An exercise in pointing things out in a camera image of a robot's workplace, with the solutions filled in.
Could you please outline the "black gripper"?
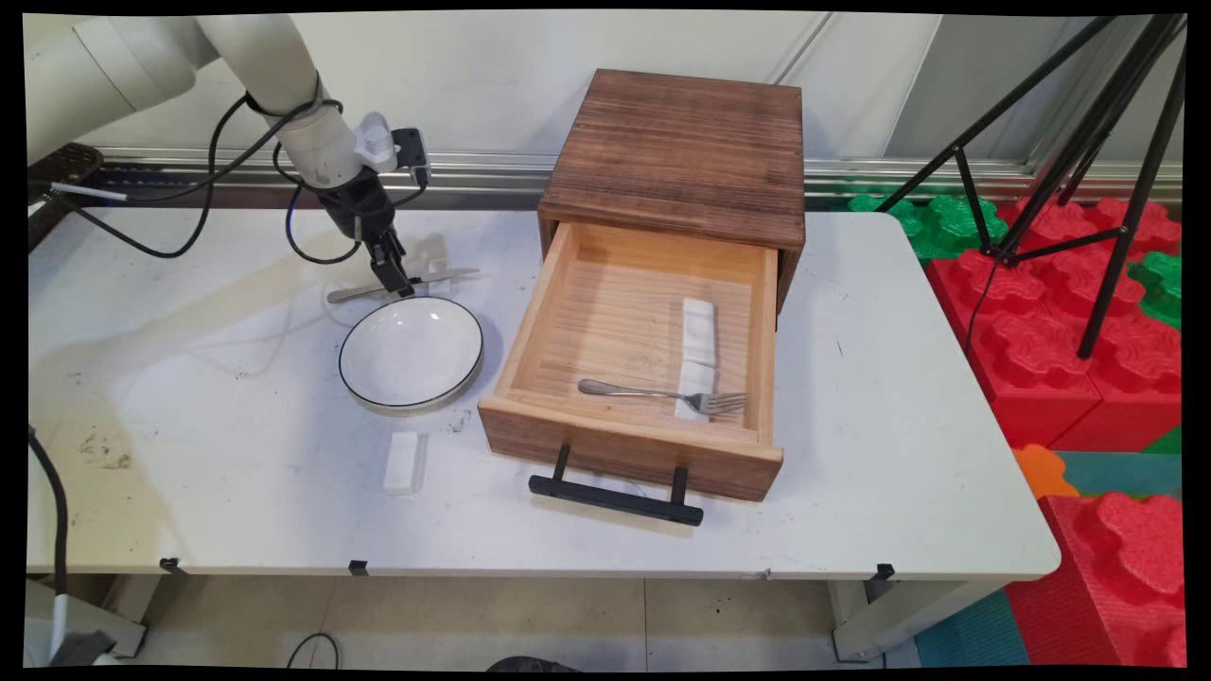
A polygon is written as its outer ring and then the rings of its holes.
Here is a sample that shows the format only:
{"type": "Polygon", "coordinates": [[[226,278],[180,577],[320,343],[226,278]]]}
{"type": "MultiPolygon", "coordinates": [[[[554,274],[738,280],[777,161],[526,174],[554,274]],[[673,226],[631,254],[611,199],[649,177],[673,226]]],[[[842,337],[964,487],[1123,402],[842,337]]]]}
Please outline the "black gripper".
{"type": "Polygon", "coordinates": [[[374,168],[361,168],[352,181],[337,188],[320,188],[320,204],[348,238],[367,246],[371,269],[386,293],[407,298],[412,279],[407,254],[394,227],[396,210],[374,168]]]}

